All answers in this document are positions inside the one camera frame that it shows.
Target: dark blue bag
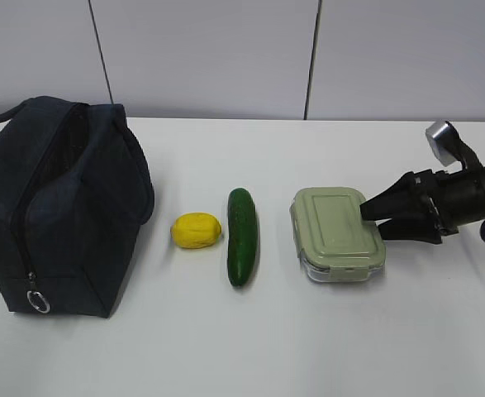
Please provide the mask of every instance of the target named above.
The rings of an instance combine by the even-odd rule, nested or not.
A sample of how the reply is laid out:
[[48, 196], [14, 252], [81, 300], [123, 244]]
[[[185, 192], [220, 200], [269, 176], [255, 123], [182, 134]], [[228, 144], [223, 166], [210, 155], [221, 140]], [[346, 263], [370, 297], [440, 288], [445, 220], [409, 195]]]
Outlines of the dark blue bag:
[[122, 105], [28, 99], [0, 115], [0, 292], [12, 312], [108, 317], [154, 208]]

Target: green cucumber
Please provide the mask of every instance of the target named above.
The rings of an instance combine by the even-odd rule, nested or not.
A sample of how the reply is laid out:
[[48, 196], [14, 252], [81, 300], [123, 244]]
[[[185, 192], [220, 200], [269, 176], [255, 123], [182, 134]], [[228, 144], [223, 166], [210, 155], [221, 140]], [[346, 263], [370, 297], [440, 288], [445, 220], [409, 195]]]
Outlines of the green cucumber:
[[227, 275], [231, 285], [242, 287], [253, 273], [259, 243], [255, 204], [246, 189], [238, 188], [230, 193], [227, 202], [227, 221]]

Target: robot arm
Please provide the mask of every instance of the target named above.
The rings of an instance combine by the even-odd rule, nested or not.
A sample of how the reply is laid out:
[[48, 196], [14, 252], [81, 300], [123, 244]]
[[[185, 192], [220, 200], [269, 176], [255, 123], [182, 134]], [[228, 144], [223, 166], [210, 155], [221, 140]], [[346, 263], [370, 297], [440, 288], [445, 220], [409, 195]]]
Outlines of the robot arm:
[[364, 220], [386, 220], [378, 226], [384, 240], [417, 240], [440, 244], [442, 236], [458, 227], [484, 220], [485, 167], [449, 122], [436, 122], [426, 130], [435, 156], [446, 166], [459, 161], [453, 174], [424, 170], [407, 172], [393, 186], [361, 205]]

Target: food container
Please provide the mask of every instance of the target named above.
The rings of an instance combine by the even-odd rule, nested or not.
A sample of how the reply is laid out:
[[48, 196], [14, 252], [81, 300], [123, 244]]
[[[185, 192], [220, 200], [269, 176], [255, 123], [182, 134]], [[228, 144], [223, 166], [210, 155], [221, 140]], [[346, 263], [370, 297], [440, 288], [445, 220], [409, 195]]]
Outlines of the food container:
[[385, 245], [374, 222], [361, 218], [365, 197], [351, 188], [308, 188], [293, 200], [293, 235], [308, 277], [364, 281], [383, 268]]

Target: yellow lemon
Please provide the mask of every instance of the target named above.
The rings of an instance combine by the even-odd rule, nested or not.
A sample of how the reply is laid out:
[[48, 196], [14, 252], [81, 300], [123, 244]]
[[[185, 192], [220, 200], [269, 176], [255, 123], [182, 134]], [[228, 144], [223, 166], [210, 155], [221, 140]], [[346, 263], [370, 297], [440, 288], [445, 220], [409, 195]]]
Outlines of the yellow lemon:
[[186, 213], [170, 228], [174, 242], [182, 248], [211, 246], [221, 233], [222, 226], [208, 213]]

